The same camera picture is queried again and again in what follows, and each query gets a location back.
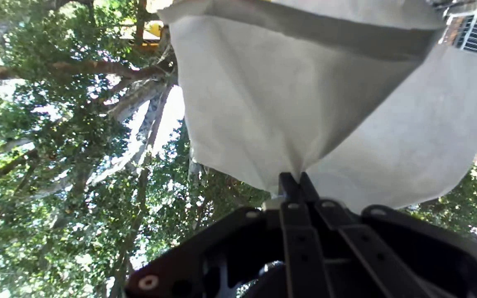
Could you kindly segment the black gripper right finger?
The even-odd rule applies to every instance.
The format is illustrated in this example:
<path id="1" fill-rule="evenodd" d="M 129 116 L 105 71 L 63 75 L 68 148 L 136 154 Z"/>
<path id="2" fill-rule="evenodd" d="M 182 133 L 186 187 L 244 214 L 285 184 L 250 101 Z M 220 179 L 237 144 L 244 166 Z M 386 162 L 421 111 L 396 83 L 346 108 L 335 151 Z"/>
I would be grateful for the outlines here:
<path id="1" fill-rule="evenodd" d="M 365 272 L 384 298 L 423 298 L 431 290 L 416 278 L 409 267 L 370 227 L 356 220 L 341 204 L 321 199 L 307 174 L 300 177 L 302 192 L 328 232 L 333 232 L 350 250 L 355 263 Z"/>

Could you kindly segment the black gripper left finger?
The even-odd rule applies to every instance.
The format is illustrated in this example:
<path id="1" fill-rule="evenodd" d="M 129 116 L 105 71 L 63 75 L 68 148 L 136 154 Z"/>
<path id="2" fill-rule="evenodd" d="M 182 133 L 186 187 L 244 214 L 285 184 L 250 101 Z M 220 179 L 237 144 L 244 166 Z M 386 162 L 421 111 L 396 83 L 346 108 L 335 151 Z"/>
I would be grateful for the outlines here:
<path id="1" fill-rule="evenodd" d="M 331 298 L 318 227 L 313 224 L 320 201 L 307 174 L 295 179 L 282 172 L 280 229 L 283 235 L 287 288 L 290 298 Z"/>

